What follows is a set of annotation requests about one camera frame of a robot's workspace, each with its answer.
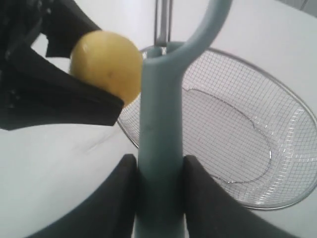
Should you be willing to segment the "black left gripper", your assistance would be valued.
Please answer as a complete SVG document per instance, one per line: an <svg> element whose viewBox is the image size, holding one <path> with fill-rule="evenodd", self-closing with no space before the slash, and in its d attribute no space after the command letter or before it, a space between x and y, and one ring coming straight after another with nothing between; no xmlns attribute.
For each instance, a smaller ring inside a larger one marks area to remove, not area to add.
<svg viewBox="0 0 317 238"><path fill-rule="evenodd" d="M69 58L79 39L100 30L73 0L2 0L0 2L0 71L23 43L47 37L46 57Z"/></svg>

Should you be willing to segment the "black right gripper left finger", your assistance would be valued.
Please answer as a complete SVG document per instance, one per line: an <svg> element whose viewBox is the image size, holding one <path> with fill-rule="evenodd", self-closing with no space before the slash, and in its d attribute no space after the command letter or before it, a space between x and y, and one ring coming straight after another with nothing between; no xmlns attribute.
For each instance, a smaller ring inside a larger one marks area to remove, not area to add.
<svg viewBox="0 0 317 238"><path fill-rule="evenodd" d="M33 238L129 238L138 192L136 158L126 154L80 205L31 235Z"/></svg>

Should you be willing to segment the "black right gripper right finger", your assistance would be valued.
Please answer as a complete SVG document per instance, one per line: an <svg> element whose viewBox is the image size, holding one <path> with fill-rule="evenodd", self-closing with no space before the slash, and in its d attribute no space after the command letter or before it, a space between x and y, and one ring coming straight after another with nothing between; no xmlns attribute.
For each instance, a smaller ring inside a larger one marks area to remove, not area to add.
<svg viewBox="0 0 317 238"><path fill-rule="evenodd" d="M183 158L183 203L191 238L292 238L232 198L193 155Z"/></svg>

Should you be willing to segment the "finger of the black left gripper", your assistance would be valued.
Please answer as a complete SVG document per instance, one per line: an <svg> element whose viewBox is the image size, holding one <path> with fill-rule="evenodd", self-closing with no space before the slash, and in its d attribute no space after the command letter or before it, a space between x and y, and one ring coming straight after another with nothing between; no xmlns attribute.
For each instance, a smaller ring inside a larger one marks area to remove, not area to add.
<svg viewBox="0 0 317 238"><path fill-rule="evenodd" d="M62 71L27 45L0 52L0 127L46 124L113 126L123 109L118 97Z"/></svg>

